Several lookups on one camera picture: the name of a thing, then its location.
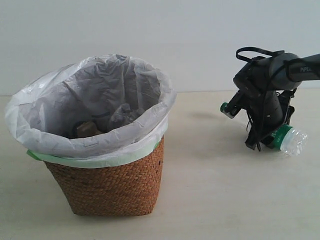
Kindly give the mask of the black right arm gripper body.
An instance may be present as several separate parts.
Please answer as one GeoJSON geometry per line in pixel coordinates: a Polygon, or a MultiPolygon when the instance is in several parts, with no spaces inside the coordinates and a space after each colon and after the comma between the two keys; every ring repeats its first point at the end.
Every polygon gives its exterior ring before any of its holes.
{"type": "Polygon", "coordinates": [[[282,93],[271,90],[256,99],[239,90],[227,103],[227,116],[233,119],[240,110],[245,110],[250,130],[245,145],[252,150],[261,150],[261,145],[279,150],[285,136],[293,129],[290,126],[295,108],[290,105],[295,90],[282,93]]]}

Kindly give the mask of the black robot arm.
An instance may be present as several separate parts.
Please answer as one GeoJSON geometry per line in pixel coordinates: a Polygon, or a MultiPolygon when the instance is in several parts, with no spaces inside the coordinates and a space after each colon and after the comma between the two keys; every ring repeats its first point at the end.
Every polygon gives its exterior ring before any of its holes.
{"type": "Polygon", "coordinates": [[[320,79],[320,56],[300,58],[258,47],[242,47],[235,56],[246,64],[233,78],[238,91],[220,111],[230,119],[246,111],[251,126],[245,141],[248,148],[280,148],[295,111],[291,99],[303,81],[320,79]]]}

